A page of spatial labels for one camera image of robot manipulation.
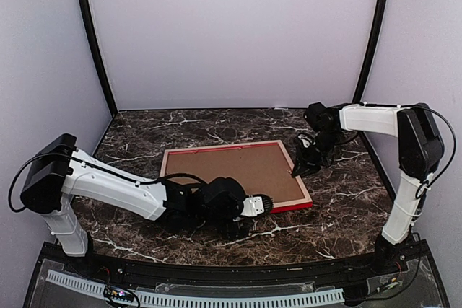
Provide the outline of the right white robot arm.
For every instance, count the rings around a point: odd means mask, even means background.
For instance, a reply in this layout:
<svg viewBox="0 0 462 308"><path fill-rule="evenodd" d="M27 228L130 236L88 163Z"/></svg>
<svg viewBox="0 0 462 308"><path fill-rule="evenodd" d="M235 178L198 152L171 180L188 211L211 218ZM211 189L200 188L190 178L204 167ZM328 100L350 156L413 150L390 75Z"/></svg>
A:
<svg viewBox="0 0 462 308"><path fill-rule="evenodd" d="M314 175L327 165L328 155L346 131L376 133L397 140L400 181L387 222L375 241L368 268L383 275L396 263L396 252L410 236L423 212L432 184L446 171L440 166L445 153L436 119L442 115L425 103L413 105L340 104L308 105L303 118L315 132L295 139L293 177Z"/></svg>

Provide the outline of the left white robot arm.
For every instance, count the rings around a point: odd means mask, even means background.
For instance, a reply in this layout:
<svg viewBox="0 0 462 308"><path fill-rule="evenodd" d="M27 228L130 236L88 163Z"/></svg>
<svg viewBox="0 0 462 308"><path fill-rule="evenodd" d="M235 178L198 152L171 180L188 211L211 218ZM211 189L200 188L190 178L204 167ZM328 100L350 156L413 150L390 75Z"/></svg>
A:
<svg viewBox="0 0 462 308"><path fill-rule="evenodd" d="M27 160L14 176L9 208L40 214L66 255L86 276L96 276L102 261L91 251L91 239L71 207L74 196L90 198L161 223L170 232L210 223L227 237L247 232L246 221L266 210L263 197L247 195L231 177L211 182L180 173L150 180L104 164L77 148L65 133Z"/></svg>

